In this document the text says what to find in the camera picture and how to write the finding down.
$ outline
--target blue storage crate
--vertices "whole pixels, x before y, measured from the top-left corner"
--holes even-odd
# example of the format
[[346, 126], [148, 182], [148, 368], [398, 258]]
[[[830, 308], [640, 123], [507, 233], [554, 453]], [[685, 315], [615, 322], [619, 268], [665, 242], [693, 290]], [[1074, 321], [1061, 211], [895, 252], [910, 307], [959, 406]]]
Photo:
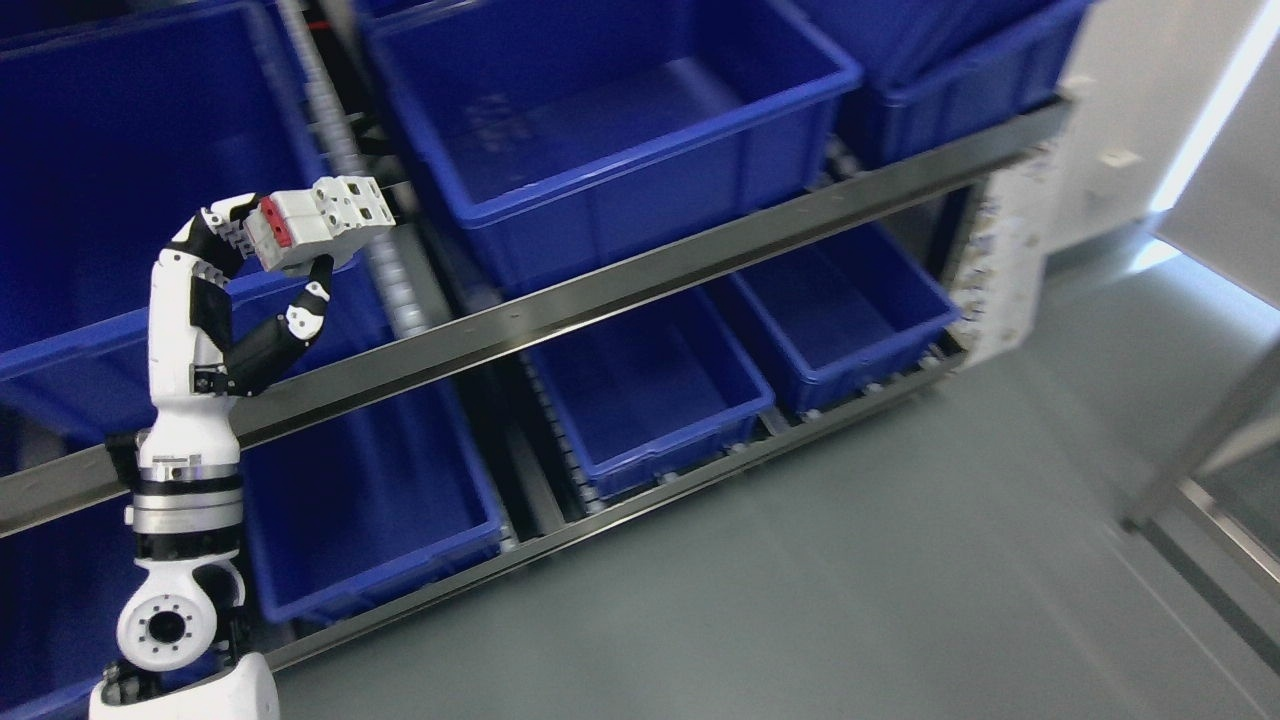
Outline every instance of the blue storage crate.
[[746, 442], [773, 391], [700, 290], [529, 351], [604, 498]]
[[783, 405], [829, 406], [916, 364], [960, 318], [878, 225], [863, 225], [712, 284]]
[[982, 0], [795, 0], [881, 87], [916, 77]]
[[146, 579], [127, 498], [0, 539], [0, 720], [83, 717], [119, 657], [115, 619]]
[[[201, 3], [0, 45], [0, 402], [79, 442], [154, 418], [151, 264], [202, 205], [307, 187], [324, 163], [301, 88], [256, 3]], [[303, 281], [230, 284], [236, 328]], [[330, 323], [300, 369], [388, 337], [364, 266], [335, 278]]]
[[1056, 0], [795, 0], [879, 88], [910, 85]]
[[900, 88], [867, 85], [836, 131], [868, 168], [896, 163], [1050, 101], [1091, 0], [1057, 0]]
[[262, 615], [330, 624], [498, 553], [502, 515], [448, 382], [243, 457]]
[[509, 295], [799, 192], [860, 69], [778, 0], [447, 0], [366, 47], [415, 186]]

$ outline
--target metal bar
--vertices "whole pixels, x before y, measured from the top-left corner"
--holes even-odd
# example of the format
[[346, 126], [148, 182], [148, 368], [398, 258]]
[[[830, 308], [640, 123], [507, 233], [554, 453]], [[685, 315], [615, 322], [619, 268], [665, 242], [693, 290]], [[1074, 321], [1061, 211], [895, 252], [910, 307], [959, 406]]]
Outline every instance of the metal bar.
[[1236, 430], [1204, 462], [1197, 477], [1208, 477], [1280, 443], [1280, 415], [1254, 420]]
[[1276, 386], [1280, 386], [1280, 340], [1231, 387], [1181, 448], [1156, 470], [1155, 478], [1125, 515], [1125, 528], [1142, 528], [1172, 502], [1179, 495], [1179, 483], [1196, 477], [1235, 429], [1266, 406]]
[[[1071, 101], [858, 176], [416, 337], [292, 378], [242, 402], [243, 447], [520, 351], [582, 325], [972, 184], [1055, 135]], [[120, 495], [105, 451], [0, 478], [0, 537]]]
[[1176, 505], [1267, 592], [1280, 600], [1280, 561], [1194, 480], [1178, 483]]
[[710, 487], [726, 478], [767, 462], [785, 452], [810, 443], [836, 430], [846, 428], [870, 415], [884, 411], [910, 395], [941, 380], [964, 361], [965, 354], [960, 346], [946, 336], [942, 341], [943, 360], [928, 369], [919, 369], [906, 377], [888, 383], [876, 395], [863, 396], [823, 413], [819, 418], [797, 425], [778, 437], [762, 439], [744, 451], [728, 455], [712, 464], [692, 470], [671, 483], [631, 500], [608, 507], [595, 515], [572, 523], [547, 537], [529, 541], [516, 550], [499, 555], [481, 565], [471, 568], [433, 583], [417, 592], [393, 600], [374, 610], [306, 635], [268, 655], [273, 670], [294, 665], [346, 642], [366, 635], [397, 620], [421, 612], [428, 607], [457, 597], [477, 588], [489, 580], [500, 578], [513, 570], [527, 566], [562, 550], [572, 547], [599, 533], [635, 520], [646, 512], [675, 502], [685, 496]]

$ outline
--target metal shelf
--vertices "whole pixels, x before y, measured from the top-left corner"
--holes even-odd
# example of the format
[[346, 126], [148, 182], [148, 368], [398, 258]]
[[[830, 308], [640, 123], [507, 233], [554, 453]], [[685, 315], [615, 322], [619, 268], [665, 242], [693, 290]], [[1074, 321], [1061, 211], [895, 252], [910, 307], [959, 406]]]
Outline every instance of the metal shelf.
[[[762, 425], [767, 427], [768, 430], [760, 433], [760, 439], [746, 445], [737, 452], [731, 452], [719, 460], [669, 479], [669, 482], [663, 482], [599, 512], [559, 524], [541, 537], [529, 539], [481, 565], [296, 639], [269, 652], [268, 662], [274, 670], [301, 662], [882, 413], [946, 378], [964, 363], [964, 357], [965, 351], [960, 345], [951, 336], [945, 334], [931, 357], [911, 372], [879, 386], [876, 392], [855, 397], [803, 421], [788, 421], [780, 413], [762, 416]], [[544, 478], [536, 478], [536, 480], [545, 482]]]
[[[1060, 97], [998, 127], [289, 379], [232, 415], [252, 447], [851, 227], [979, 184], [1059, 132]], [[938, 266], [963, 243], [947, 237]], [[0, 478], [0, 537], [123, 495], [102, 446]]]

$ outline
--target concrete floor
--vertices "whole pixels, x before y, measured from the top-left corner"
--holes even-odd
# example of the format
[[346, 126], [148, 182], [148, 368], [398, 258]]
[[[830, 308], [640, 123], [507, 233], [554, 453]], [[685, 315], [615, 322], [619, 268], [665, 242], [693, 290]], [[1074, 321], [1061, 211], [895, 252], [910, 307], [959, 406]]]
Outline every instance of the concrete floor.
[[279, 674], [285, 717], [1280, 717], [1116, 516], [1280, 316], [1142, 238], [850, 432]]

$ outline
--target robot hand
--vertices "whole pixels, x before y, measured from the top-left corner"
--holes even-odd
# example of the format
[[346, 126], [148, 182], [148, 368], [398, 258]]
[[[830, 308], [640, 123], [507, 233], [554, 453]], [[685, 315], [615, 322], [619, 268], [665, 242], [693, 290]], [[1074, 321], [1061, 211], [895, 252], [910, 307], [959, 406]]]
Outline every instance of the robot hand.
[[[237, 397], [265, 391], [324, 329], [335, 266], [394, 225], [370, 178], [321, 178], [311, 190], [244, 195], [202, 209], [151, 272], [147, 360], [157, 415], [137, 454], [125, 523], [147, 579], [116, 623], [123, 660], [108, 666], [90, 717], [278, 717], [261, 655], [244, 653], [244, 580], [233, 565], [243, 519]], [[264, 269], [307, 275], [283, 313], [232, 340], [227, 284], [250, 255]], [[160, 673], [210, 648], [228, 667], [164, 694]]]

